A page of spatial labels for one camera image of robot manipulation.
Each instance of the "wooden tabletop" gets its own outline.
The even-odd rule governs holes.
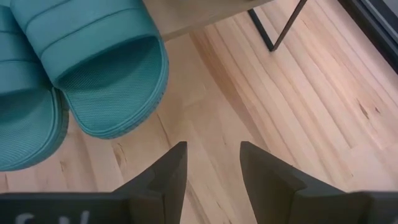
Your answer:
[[[271,0],[144,0],[165,41]]]

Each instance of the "metal leg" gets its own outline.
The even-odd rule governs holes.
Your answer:
[[[287,21],[284,29],[280,33],[280,36],[278,37],[278,39],[277,39],[275,44],[273,44],[271,39],[269,38],[265,28],[261,24],[260,19],[257,17],[257,14],[256,14],[255,10],[254,9],[248,10],[250,18],[253,20],[254,25],[256,26],[256,28],[259,31],[262,39],[266,43],[269,51],[273,52],[276,49],[278,49],[280,43],[285,38],[285,36],[287,34],[287,31],[289,31],[289,29],[292,27],[292,24],[293,24],[294,20],[296,20],[297,16],[299,15],[301,10],[303,9],[303,7],[304,7],[306,2],[307,2],[307,0],[300,0],[300,2],[297,4],[297,7],[294,9],[293,14],[291,15],[291,17]]]

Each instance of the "light wood plank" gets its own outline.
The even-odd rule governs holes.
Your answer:
[[[247,11],[271,0],[144,0],[164,40]]]
[[[189,19],[206,24],[201,15],[227,2],[241,0],[209,1],[209,8],[178,0],[146,4],[154,4],[152,13],[174,12],[154,16],[170,39],[195,28]],[[278,0],[256,8],[273,39],[296,4]],[[164,16],[174,23],[160,21]],[[147,121],[105,141],[83,134],[71,119],[58,152],[29,169],[0,173],[0,192],[112,191],[179,141],[188,141],[181,223],[256,223],[239,166],[240,141],[267,147],[346,191],[398,190],[398,75],[337,1],[309,1],[273,53],[246,13],[166,46],[169,85]]]

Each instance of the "slide sandal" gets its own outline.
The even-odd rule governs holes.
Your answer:
[[[10,171],[58,149],[68,110],[6,6],[0,6],[0,49],[0,171]]]
[[[13,0],[11,9],[84,132],[116,138],[155,110],[169,61],[141,0]]]

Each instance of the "wood grain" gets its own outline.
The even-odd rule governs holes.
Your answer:
[[[296,4],[256,8],[274,40]],[[188,141],[181,223],[256,223],[241,141],[342,190],[398,190],[398,76],[337,1],[309,1],[271,54],[246,13],[166,46],[169,85],[147,121],[104,141],[71,119],[57,153],[0,173],[0,192],[111,191],[179,141]]]
[[[144,0],[164,40],[184,35],[271,0]]]

